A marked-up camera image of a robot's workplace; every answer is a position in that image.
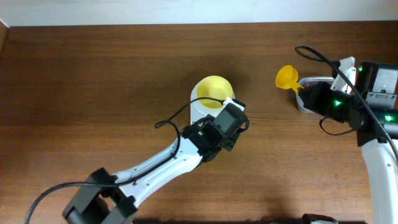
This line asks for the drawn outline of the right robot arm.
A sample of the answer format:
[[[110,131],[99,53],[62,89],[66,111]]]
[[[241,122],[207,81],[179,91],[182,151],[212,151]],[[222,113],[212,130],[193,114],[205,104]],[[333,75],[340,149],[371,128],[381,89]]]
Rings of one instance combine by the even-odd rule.
[[[397,223],[397,66],[361,62],[355,87],[359,96],[319,82],[298,92],[304,108],[357,134],[366,164],[375,223]]]

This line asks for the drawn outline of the yellow plastic measuring scoop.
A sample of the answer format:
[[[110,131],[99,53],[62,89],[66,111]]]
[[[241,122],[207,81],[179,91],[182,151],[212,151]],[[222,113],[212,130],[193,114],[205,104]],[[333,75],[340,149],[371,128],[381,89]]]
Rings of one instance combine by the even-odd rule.
[[[298,93],[300,88],[303,88],[298,83],[298,71],[291,65],[283,66],[277,73],[275,78],[275,85],[277,88],[284,90],[292,89]]]

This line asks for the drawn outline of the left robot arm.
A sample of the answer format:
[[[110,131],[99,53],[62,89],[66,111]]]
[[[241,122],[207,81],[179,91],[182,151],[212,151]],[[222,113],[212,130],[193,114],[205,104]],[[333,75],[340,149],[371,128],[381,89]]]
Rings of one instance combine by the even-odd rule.
[[[132,223],[139,205],[174,178],[213,160],[222,149],[231,151],[249,120],[245,105],[226,100],[216,115],[207,115],[183,128],[166,149],[143,163],[109,174],[104,168],[87,178],[95,187],[81,187],[62,216],[71,224]]]

